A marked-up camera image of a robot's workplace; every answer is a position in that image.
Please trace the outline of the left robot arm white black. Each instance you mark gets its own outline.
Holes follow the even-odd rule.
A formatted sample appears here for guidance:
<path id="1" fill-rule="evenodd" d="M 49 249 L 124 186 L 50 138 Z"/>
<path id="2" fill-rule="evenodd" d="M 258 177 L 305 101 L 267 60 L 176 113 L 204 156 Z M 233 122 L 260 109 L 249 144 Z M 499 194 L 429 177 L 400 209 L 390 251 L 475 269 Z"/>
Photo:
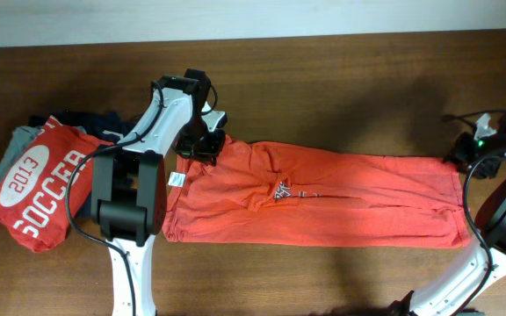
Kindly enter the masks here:
<path id="1" fill-rule="evenodd" d="M 214 165 L 227 115 L 208 104 L 215 89 L 205 72 L 187 69 L 151 84 L 151 101 L 113 149 L 94 158 L 91 218 L 112 261 L 113 314 L 155 315 L 152 258 L 167 212 L 165 157 Z"/>

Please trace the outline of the orange McKinney Boyd soccer t-shirt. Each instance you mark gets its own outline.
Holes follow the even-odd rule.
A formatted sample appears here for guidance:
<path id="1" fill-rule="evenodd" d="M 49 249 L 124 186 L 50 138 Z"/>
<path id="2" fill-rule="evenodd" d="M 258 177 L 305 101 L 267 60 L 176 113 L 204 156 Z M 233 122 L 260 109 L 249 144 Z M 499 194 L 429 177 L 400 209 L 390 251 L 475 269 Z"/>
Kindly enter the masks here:
<path id="1" fill-rule="evenodd" d="M 338 154 L 226 138 L 215 165 L 178 159 L 171 242 L 461 248 L 456 169 L 434 157 Z"/>

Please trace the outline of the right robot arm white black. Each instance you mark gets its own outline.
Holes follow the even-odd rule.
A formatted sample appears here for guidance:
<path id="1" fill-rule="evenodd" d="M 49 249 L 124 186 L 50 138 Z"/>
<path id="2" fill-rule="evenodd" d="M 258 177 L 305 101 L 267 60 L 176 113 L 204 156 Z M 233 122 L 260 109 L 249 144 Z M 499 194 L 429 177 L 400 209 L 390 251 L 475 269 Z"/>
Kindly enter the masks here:
<path id="1" fill-rule="evenodd" d="M 469 133 L 462 133 L 445 160 L 465 175 L 463 191 L 472 179 L 494 178 L 506 161 L 506 109 L 497 127 L 491 127 L 491 111 L 477 113 Z M 437 280 L 402 300 L 394 301 L 387 314 L 393 316 L 474 315 L 469 304 L 494 282 L 506 277 L 506 179 L 491 193 L 475 216 L 466 221 L 473 238 Z"/>

